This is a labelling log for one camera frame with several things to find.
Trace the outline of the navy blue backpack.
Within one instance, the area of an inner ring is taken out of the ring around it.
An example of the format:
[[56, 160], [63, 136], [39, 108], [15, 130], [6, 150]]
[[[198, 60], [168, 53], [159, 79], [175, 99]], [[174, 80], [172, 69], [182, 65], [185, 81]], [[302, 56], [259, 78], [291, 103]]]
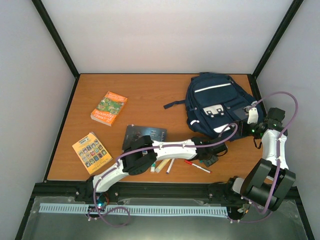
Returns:
[[184, 104], [189, 129], [215, 139], [228, 124], [247, 122], [249, 113], [245, 108], [256, 101], [231, 76], [202, 72], [191, 78], [184, 100], [163, 108]]

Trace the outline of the Wuthering Heights teal book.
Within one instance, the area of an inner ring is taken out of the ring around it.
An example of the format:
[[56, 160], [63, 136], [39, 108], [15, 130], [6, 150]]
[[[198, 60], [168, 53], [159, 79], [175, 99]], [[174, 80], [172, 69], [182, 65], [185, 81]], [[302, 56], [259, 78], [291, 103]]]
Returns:
[[125, 136], [122, 144], [122, 151], [124, 152], [130, 144], [143, 136], [150, 136], [151, 140], [164, 142], [167, 136], [166, 128], [138, 126], [134, 124], [127, 125]]

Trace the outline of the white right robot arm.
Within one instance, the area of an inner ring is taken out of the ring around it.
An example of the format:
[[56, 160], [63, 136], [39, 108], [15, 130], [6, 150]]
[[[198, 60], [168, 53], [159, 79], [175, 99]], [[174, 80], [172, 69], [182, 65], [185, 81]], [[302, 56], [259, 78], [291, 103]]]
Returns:
[[261, 123], [239, 122], [240, 136], [261, 140], [255, 147], [262, 148], [262, 157], [245, 179], [235, 176], [227, 182], [229, 191], [270, 211], [279, 208], [296, 180], [296, 174], [289, 170], [285, 158], [284, 118], [284, 110], [272, 107]]

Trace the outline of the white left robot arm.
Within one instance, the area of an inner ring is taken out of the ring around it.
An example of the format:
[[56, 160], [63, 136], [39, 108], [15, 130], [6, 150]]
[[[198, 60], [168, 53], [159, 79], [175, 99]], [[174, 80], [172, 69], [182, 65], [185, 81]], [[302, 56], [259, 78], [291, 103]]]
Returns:
[[92, 201], [99, 201], [112, 185], [127, 176], [143, 174], [157, 161], [184, 159], [214, 164], [218, 157], [227, 152], [228, 148], [220, 137], [213, 140], [192, 137], [184, 141], [161, 142], [143, 136], [131, 143], [110, 168], [86, 181], [86, 195]]

